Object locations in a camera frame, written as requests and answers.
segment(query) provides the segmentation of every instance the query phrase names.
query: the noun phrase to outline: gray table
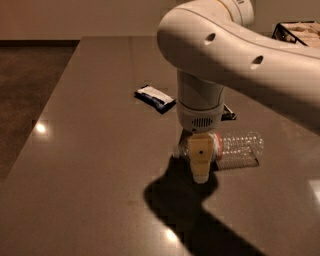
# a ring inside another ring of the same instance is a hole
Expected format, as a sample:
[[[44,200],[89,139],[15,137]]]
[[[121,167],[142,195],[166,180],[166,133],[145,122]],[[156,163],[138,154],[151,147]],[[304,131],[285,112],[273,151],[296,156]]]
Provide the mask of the gray table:
[[[0,191],[1,256],[319,255],[318,135],[227,89],[219,130],[259,132],[264,154],[195,185],[170,158],[176,108],[135,99],[145,84],[176,96],[155,38],[81,40]]]

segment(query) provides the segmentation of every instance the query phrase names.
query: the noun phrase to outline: brown floor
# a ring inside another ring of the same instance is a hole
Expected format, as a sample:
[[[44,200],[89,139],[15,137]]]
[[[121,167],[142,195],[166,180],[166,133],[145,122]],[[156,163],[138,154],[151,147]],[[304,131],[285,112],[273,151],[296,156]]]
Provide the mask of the brown floor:
[[[0,47],[0,187],[73,52],[73,47]]]

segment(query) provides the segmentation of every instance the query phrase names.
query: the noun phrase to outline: bottle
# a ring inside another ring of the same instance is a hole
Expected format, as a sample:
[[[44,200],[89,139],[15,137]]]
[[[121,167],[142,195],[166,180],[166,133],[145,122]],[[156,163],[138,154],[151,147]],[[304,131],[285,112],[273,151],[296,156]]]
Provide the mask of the bottle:
[[[221,137],[210,134],[214,139],[214,153],[211,162],[216,161],[219,169],[257,166],[257,156],[262,154],[264,140],[257,132],[235,131]],[[173,157],[189,159],[188,138],[175,148]]]

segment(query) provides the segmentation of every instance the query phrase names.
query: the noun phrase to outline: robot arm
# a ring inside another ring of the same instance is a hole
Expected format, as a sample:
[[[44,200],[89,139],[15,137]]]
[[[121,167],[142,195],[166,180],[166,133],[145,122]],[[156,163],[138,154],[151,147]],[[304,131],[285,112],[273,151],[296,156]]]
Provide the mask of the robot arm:
[[[243,26],[250,0],[198,0],[162,19],[158,45],[178,69],[178,116],[197,183],[208,178],[224,86],[240,91],[307,128],[320,128],[320,51],[275,41]]]

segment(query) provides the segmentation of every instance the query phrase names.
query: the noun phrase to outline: screw hole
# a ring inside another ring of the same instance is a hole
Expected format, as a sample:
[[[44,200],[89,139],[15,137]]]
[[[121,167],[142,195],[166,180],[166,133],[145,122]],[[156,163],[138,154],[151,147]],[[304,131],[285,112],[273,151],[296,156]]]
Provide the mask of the screw hole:
[[[252,61],[250,68],[252,70],[257,69],[261,65],[262,61],[263,61],[263,56],[262,55],[258,56]]]
[[[215,39],[216,34],[215,33],[211,33],[210,35],[208,35],[206,37],[206,40],[204,41],[205,45],[209,45],[213,42],[213,40]]]

